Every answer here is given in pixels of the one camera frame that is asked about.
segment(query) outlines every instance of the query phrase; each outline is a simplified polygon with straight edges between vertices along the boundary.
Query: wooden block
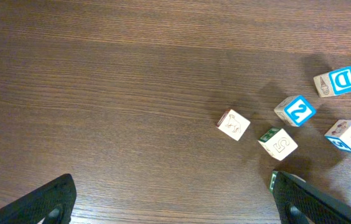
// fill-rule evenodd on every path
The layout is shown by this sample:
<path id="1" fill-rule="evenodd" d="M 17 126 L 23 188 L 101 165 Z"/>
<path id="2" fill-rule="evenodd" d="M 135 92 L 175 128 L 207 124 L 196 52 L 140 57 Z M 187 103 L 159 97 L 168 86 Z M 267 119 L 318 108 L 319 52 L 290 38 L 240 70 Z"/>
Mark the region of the wooden block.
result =
<path id="1" fill-rule="evenodd" d="M 258 142 L 275 159 L 281 161 L 292 153 L 298 145 L 284 129 L 272 127 Z"/>
<path id="2" fill-rule="evenodd" d="M 351 66 L 318 75 L 314 83 L 320 97 L 351 92 Z"/>
<path id="3" fill-rule="evenodd" d="M 234 110 L 227 110 L 218 121 L 217 128 L 239 141 L 249 124 L 250 121 L 242 117 L 242 115 Z"/>
<path id="4" fill-rule="evenodd" d="M 338 149 L 351 152 L 351 120 L 338 120 L 325 137 Z"/>
<path id="5" fill-rule="evenodd" d="M 317 113 L 315 108 L 301 95 L 287 97 L 275 107 L 274 111 L 281 120 L 294 127 L 300 127 Z"/>

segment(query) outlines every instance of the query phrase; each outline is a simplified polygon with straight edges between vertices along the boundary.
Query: white block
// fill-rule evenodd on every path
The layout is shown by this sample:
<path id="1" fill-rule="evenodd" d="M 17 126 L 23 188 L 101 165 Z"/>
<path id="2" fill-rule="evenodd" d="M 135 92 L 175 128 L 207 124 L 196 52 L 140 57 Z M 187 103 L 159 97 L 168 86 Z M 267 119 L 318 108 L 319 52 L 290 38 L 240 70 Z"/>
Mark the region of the white block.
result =
<path id="1" fill-rule="evenodd" d="M 351 92 L 351 66 L 318 75 L 314 83 L 320 97 Z"/>
<path id="2" fill-rule="evenodd" d="M 250 121 L 234 110 L 227 110 L 217 123 L 217 128 L 235 140 L 239 140 Z"/>
<path id="3" fill-rule="evenodd" d="M 351 152 L 351 120 L 338 120 L 325 137 L 338 149 Z"/>
<path id="4" fill-rule="evenodd" d="M 290 96 L 274 109 L 275 113 L 286 124 L 300 127 L 317 111 L 303 96 Z"/>
<path id="5" fill-rule="evenodd" d="M 283 160 L 298 147 L 284 129 L 275 127 L 265 133 L 258 142 L 273 158 L 279 161 Z"/>

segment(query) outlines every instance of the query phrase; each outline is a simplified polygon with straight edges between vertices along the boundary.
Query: blue block face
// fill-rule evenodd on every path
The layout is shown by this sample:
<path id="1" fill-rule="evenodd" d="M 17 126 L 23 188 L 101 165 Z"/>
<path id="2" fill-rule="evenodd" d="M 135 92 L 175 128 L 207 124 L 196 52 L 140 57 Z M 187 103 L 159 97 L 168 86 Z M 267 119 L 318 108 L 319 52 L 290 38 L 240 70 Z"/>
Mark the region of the blue block face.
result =
<path id="1" fill-rule="evenodd" d="M 344 143 L 342 140 L 335 137 L 330 137 L 330 136 L 325 136 L 325 137 L 341 151 L 351 152 L 351 148 L 348 145 L 346 145 L 346 143 Z"/>
<path id="2" fill-rule="evenodd" d="M 351 91 L 351 66 L 329 72 L 329 78 L 335 95 Z"/>
<path id="3" fill-rule="evenodd" d="M 317 113 L 315 108 L 303 96 L 298 96 L 290 102 L 284 111 L 297 126 L 304 124 Z"/>

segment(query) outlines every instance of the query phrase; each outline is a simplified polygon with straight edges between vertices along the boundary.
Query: block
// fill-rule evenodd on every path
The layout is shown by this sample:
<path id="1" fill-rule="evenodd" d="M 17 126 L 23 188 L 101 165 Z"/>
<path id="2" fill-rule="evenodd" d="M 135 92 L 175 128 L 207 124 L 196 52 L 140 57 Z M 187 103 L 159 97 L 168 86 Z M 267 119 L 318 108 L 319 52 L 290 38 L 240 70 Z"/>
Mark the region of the block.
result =
<path id="1" fill-rule="evenodd" d="M 249 124 L 250 121 L 242 117 L 242 115 L 234 110 L 227 110 L 218 121 L 217 128 L 239 141 Z"/>
<path id="2" fill-rule="evenodd" d="M 318 75 L 314 83 L 320 97 L 351 92 L 351 66 Z"/>
<path id="3" fill-rule="evenodd" d="M 258 142 L 275 159 L 281 161 L 296 148 L 297 144 L 282 128 L 272 127 Z"/>
<path id="4" fill-rule="evenodd" d="M 338 120 L 325 137 L 338 149 L 351 152 L 351 120 Z"/>
<path id="5" fill-rule="evenodd" d="M 300 127 L 317 113 L 315 108 L 301 95 L 287 97 L 275 107 L 274 111 L 281 120 L 294 127 Z"/>

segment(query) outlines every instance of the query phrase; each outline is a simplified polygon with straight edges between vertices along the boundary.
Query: green block face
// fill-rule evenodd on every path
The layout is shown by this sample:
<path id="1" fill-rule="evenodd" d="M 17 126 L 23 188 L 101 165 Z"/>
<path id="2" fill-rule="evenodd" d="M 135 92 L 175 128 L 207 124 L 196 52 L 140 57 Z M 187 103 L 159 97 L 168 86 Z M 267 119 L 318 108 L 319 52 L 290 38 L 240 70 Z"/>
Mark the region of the green block face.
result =
<path id="1" fill-rule="evenodd" d="M 272 127 L 267 133 L 265 133 L 259 140 L 262 142 L 267 142 L 269 139 L 271 139 L 278 131 L 280 131 L 280 128 L 275 128 Z"/>

